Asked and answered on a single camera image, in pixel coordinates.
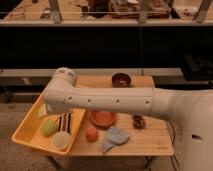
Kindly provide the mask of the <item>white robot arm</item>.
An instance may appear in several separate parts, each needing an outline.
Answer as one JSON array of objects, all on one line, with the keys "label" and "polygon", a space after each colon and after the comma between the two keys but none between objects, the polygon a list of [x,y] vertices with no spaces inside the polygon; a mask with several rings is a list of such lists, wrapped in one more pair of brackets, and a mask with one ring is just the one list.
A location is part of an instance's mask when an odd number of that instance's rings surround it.
[{"label": "white robot arm", "polygon": [[84,108],[171,120],[182,127],[180,171],[213,171],[213,90],[79,88],[75,72],[55,71],[43,91],[47,111]]}]

